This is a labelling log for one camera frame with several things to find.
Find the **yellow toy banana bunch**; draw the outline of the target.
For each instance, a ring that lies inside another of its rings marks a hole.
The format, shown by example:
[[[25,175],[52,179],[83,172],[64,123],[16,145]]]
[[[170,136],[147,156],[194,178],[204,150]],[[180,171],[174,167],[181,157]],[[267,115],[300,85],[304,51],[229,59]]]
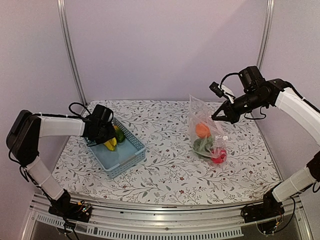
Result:
[[[113,127],[115,130],[115,137],[113,137],[112,139],[108,140],[103,144],[109,151],[112,151],[112,152],[116,150],[117,144],[118,144],[118,126],[114,125]]]

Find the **green orange toy mango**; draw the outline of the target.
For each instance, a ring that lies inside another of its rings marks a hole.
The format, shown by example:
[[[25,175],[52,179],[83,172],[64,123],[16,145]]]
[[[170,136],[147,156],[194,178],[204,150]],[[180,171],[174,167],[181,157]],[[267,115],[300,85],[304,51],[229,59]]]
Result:
[[[114,130],[115,130],[115,138],[116,138],[116,141],[118,143],[123,143],[126,139],[126,136],[125,136],[125,133],[123,132],[123,130],[118,127],[117,125],[114,125]]]

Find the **orange toy fruit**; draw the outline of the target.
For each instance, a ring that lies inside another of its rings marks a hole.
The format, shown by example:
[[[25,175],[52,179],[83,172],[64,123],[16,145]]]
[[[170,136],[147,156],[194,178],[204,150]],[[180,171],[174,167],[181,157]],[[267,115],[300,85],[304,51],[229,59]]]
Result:
[[[204,123],[198,123],[195,126],[195,133],[201,139],[209,138],[211,136],[209,127]]]

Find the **clear zip top bag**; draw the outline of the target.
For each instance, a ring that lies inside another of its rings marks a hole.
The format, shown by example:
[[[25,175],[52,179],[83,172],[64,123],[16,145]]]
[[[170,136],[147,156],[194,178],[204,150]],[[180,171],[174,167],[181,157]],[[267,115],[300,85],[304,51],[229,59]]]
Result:
[[[193,152],[212,165],[220,165],[227,160],[225,135],[219,123],[212,120],[209,105],[190,95],[188,131]]]

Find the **green toy watermelon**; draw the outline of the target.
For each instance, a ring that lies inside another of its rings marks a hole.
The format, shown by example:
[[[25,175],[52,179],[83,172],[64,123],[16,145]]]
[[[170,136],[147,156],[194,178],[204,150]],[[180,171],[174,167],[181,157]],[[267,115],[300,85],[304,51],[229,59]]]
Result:
[[[212,151],[211,148],[214,145],[214,140],[211,136],[205,138],[198,138],[193,142],[193,151],[204,158],[211,158]]]

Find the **red toy apple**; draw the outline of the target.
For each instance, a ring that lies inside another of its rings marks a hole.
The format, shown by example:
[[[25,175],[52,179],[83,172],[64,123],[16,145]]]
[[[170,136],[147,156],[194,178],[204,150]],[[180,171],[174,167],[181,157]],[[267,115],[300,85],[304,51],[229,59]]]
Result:
[[[211,151],[212,157],[210,158],[214,164],[222,164],[227,159],[227,151],[224,148],[214,148]]]

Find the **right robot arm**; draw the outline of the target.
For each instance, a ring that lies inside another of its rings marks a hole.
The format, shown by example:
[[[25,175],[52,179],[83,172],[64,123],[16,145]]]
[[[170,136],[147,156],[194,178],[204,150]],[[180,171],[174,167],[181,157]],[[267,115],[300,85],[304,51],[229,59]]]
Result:
[[[224,86],[224,81],[233,75],[239,77],[243,86],[244,94],[239,97],[235,97],[233,92]],[[266,80],[257,66],[248,66],[239,72],[228,73],[219,83],[213,82],[209,88],[219,98],[226,99],[211,116],[213,121],[235,124],[242,115],[255,109],[275,107],[302,128],[301,137],[293,133],[292,126],[286,131],[289,136],[295,137],[292,143],[301,153],[310,149],[308,143],[319,145],[320,110],[305,99],[290,82],[280,78]],[[269,218],[278,210],[278,203],[319,181],[320,154],[317,152],[303,168],[264,195],[265,202],[259,206],[258,213],[262,218]]]

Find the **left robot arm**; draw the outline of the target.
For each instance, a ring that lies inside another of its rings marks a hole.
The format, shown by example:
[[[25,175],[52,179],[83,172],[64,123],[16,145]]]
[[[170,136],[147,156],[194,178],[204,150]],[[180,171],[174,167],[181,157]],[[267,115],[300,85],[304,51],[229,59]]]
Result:
[[[54,179],[42,162],[39,142],[44,137],[74,136],[88,139],[94,145],[104,144],[115,138],[114,112],[103,105],[96,105],[87,116],[73,112],[71,115],[32,113],[23,109],[16,117],[7,137],[8,157],[20,165],[35,185],[56,201],[55,209],[63,216],[74,213],[74,205],[66,200],[68,192]]]

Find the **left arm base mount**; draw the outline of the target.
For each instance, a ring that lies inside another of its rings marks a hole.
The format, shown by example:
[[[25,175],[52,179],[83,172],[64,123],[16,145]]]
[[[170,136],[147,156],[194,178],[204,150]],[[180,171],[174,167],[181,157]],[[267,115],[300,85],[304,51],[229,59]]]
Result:
[[[71,202],[71,195],[67,190],[63,189],[62,195],[57,199],[53,199],[46,195],[50,202],[48,212],[52,215],[62,217],[67,220],[88,223],[92,214],[92,205],[84,200]]]

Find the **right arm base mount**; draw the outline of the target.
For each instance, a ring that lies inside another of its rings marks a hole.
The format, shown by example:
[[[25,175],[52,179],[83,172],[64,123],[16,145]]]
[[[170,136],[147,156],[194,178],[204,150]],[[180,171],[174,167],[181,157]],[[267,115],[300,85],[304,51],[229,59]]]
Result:
[[[285,213],[284,207],[282,202],[276,201],[272,190],[266,192],[262,200],[263,202],[259,204],[249,203],[245,205],[241,209],[240,215],[245,223],[273,218],[273,220],[269,222],[259,223],[257,228],[264,235],[274,234],[283,220]]]

